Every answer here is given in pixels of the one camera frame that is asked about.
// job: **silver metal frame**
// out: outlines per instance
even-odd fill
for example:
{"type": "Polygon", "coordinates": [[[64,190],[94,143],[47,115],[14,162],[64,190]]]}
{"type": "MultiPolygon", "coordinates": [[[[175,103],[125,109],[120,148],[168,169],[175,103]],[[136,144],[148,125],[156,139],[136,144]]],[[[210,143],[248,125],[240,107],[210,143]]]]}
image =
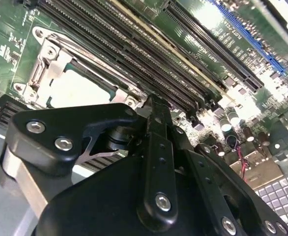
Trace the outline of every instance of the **silver metal frame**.
{"type": "Polygon", "coordinates": [[[2,167],[16,180],[37,218],[54,196],[73,185],[71,174],[64,177],[48,176],[15,156],[8,147],[2,167]]]}

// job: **perforated metal grille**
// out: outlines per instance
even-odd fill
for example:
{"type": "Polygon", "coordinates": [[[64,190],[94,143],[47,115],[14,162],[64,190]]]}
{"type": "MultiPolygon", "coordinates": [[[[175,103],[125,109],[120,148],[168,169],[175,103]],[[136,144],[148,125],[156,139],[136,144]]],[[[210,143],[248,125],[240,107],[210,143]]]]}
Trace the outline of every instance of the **perforated metal grille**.
{"type": "Polygon", "coordinates": [[[256,191],[288,225],[288,178],[268,185],[256,191]]]}

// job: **red wire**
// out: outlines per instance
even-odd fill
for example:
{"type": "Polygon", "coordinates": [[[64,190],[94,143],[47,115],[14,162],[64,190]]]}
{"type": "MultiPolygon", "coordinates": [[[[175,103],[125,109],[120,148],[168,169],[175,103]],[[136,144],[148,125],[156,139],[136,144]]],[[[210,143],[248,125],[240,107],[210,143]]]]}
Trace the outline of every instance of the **red wire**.
{"type": "Polygon", "coordinates": [[[237,151],[238,151],[238,157],[239,157],[240,162],[242,164],[241,172],[242,172],[242,179],[244,180],[244,174],[246,172],[246,163],[244,162],[243,156],[241,154],[240,146],[238,146],[237,151]]]}

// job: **wire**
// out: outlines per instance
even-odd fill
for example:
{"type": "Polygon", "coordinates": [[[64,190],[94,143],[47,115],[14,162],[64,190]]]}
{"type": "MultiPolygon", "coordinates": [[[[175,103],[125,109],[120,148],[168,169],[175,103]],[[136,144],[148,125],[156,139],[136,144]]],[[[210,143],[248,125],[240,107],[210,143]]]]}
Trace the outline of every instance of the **wire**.
{"type": "Polygon", "coordinates": [[[249,166],[249,162],[248,162],[248,160],[246,160],[246,159],[243,158],[243,156],[242,156],[242,154],[241,154],[241,148],[240,148],[240,146],[238,146],[238,147],[236,148],[236,150],[237,150],[237,152],[238,152],[239,161],[240,161],[240,163],[241,163],[242,179],[245,180],[245,179],[244,179],[244,175],[245,175],[245,173],[246,173],[246,167],[249,166]]]}

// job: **mounting hole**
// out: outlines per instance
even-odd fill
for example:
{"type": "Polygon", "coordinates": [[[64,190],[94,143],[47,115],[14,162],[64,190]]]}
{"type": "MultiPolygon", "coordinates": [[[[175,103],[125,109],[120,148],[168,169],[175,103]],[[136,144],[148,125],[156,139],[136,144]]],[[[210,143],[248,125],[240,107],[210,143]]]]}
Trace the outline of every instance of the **mounting hole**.
{"type": "Polygon", "coordinates": [[[162,164],[165,164],[166,160],[163,157],[161,157],[161,158],[159,158],[159,162],[162,163],[162,164]]]}
{"type": "Polygon", "coordinates": [[[36,29],[35,34],[38,38],[42,38],[44,36],[43,31],[41,31],[40,29],[36,29]]]}
{"type": "Polygon", "coordinates": [[[205,180],[206,180],[206,182],[207,182],[208,184],[211,184],[211,183],[212,183],[212,180],[211,180],[210,178],[208,178],[208,177],[206,177],[205,180]]]}
{"type": "Polygon", "coordinates": [[[162,123],[162,120],[161,120],[159,117],[156,117],[156,118],[155,118],[155,121],[156,121],[157,123],[159,123],[159,124],[162,123]]]}

